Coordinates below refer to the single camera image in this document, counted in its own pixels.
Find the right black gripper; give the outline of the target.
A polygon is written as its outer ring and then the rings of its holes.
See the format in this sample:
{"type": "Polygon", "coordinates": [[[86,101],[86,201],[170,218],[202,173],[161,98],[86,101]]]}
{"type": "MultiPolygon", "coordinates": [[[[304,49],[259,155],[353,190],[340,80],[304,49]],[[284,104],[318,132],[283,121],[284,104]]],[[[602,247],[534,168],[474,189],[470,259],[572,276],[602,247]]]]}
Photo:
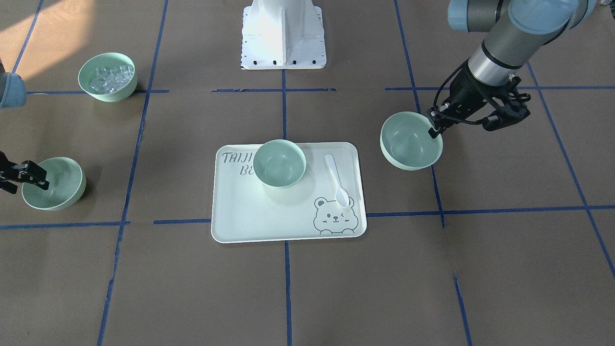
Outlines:
{"type": "Polygon", "coordinates": [[[46,180],[46,170],[33,161],[24,161],[21,164],[8,160],[6,154],[0,152],[0,188],[10,194],[17,193],[15,183],[32,184],[42,190],[49,189],[46,180]]]}

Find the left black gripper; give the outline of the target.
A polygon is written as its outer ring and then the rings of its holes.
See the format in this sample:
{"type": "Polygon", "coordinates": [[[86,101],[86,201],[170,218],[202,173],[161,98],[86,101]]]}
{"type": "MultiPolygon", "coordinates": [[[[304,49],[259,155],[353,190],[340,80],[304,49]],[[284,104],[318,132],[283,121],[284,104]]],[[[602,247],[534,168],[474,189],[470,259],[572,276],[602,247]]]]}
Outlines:
{"type": "Polygon", "coordinates": [[[477,80],[470,72],[468,65],[460,65],[441,84],[433,99],[432,107],[428,109],[428,120],[431,124],[428,134],[435,139],[442,132],[455,124],[478,125],[487,130],[489,118],[478,121],[468,121],[467,118],[486,105],[485,97],[477,88],[477,80]],[[440,94],[444,86],[451,82],[449,96],[441,103],[440,94]]]}

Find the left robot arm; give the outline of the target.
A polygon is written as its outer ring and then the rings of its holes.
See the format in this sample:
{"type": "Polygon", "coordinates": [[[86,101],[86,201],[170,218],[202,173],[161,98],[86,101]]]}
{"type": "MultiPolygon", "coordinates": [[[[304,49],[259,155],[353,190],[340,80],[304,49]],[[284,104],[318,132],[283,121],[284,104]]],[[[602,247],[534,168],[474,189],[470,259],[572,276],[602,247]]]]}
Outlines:
{"type": "Polygon", "coordinates": [[[463,32],[485,32],[477,50],[443,82],[444,101],[428,109],[429,135],[455,124],[496,131],[525,120],[529,94],[520,93],[517,72],[544,45],[582,23],[595,0],[452,0],[448,24],[463,32]]]}

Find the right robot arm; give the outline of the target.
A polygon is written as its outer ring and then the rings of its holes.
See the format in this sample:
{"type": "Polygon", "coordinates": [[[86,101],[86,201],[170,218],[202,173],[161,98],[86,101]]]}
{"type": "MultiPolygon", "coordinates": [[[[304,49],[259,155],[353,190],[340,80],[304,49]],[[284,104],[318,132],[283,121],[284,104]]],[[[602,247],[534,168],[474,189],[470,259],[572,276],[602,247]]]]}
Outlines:
{"type": "MultiPolygon", "coordinates": [[[[7,72],[3,63],[0,64],[0,107],[18,108],[26,103],[26,88],[24,80],[16,73],[7,72]]],[[[9,194],[17,193],[17,183],[32,184],[47,191],[49,181],[48,171],[33,161],[23,161],[18,164],[9,160],[6,153],[0,152],[0,188],[9,194]]]]}

